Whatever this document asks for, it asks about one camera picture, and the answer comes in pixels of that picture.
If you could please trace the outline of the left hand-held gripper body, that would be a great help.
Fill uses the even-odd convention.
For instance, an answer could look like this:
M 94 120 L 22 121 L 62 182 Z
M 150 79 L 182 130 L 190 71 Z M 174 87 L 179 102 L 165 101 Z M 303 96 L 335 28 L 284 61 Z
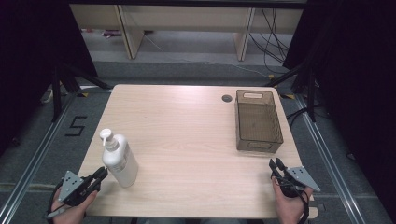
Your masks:
M 89 187 L 92 180 L 92 175 L 79 177 L 73 172 L 67 171 L 63 178 L 58 201 L 70 206 L 80 205 L 91 194 Z

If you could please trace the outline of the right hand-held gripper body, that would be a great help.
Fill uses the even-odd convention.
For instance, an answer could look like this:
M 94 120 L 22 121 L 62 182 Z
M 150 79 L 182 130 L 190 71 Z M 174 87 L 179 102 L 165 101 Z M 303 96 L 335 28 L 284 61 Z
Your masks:
M 278 180 L 282 193 L 289 198 L 296 198 L 304 192 L 306 187 L 320 192 L 320 187 L 308 171 L 303 167 L 286 167 L 284 173 Z

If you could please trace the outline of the white pump bottle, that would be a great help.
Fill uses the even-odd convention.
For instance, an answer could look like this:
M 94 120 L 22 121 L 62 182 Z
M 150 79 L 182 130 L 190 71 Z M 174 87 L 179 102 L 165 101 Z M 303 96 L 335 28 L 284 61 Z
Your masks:
M 126 137 L 122 134 L 114 134 L 110 129 L 103 129 L 99 136 L 104 147 L 103 164 L 121 187 L 131 187 L 137 177 L 138 162 Z

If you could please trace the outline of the person's left hand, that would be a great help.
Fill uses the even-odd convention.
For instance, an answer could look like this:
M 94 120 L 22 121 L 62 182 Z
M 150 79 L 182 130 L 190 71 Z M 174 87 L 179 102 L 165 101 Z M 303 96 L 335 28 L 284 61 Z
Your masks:
M 52 219 L 53 224 L 82 224 L 86 210 L 93 203 L 98 192 L 92 192 L 83 203 L 78 206 L 71 207 L 58 201 L 60 191 L 61 189 L 57 189 L 54 195 L 51 211 L 56 210 L 58 207 L 64 208 L 64 211 Z

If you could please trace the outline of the person's right hand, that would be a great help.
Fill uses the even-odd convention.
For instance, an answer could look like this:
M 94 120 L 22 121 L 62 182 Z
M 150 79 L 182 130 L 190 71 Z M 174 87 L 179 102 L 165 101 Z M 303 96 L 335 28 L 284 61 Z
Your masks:
M 280 224 L 298 224 L 304 213 L 304 202 L 301 198 L 286 197 L 272 177 L 273 190 L 276 198 L 276 213 Z

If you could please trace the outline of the brown translucent plastic basket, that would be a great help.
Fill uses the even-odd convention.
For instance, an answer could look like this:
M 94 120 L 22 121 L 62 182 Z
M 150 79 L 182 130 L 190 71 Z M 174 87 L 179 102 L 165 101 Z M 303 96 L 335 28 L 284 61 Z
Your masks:
M 236 148 L 275 154 L 284 143 L 271 91 L 237 90 Z

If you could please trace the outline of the dark curtain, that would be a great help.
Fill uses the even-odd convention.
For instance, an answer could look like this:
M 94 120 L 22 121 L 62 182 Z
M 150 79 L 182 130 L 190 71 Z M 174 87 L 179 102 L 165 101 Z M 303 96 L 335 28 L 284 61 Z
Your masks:
M 98 75 L 67 0 L 0 0 L 0 156 L 59 76 Z
M 344 0 L 316 80 L 349 150 L 396 224 L 396 0 Z

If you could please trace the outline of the light wooden desk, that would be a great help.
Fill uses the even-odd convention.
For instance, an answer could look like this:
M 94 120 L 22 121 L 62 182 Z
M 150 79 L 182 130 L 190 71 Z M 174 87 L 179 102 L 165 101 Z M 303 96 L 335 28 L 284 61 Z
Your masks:
M 248 36 L 254 33 L 292 35 L 300 9 L 236 7 L 155 7 L 72 4 L 80 28 L 119 30 L 129 58 L 137 56 L 146 31 L 232 33 L 237 59 L 243 61 Z

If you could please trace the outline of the metal floor rail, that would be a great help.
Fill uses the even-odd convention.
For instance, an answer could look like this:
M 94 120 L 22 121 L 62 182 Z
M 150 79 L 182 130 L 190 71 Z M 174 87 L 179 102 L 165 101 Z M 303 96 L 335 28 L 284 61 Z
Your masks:
M 35 177 L 38 169 L 45 159 L 50 145 L 52 144 L 56 133 L 59 131 L 60 126 L 64 122 L 64 117 L 69 110 L 70 105 L 74 102 L 77 95 L 75 93 L 69 93 L 64 102 L 61 103 L 61 112 L 58 117 L 50 124 L 45 132 L 44 137 L 40 141 L 39 146 L 35 150 L 35 154 L 26 165 L 19 181 L 14 185 L 7 200 L 0 208 L 0 224 L 9 224 L 14 214 L 18 210 L 23 197 L 25 196 L 29 186 Z
M 315 145 L 318 149 L 318 153 L 324 162 L 324 166 L 329 173 L 329 177 L 334 184 L 336 192 L 340 197 L 343 206 L 349 216 L 352 224 L 367 224 L 365 218 L 363 217 L 362 211 L 355 200 L 350 188 L 347 185 L 344 177 L 342 176 L 339 168 L 331 155 L 331 152 L 325 143 L 325 140 L 318 129 L 318 125 L 311 119 L 311 117 L 305 113 L 303 115 L 304 123 L 310 132 Z

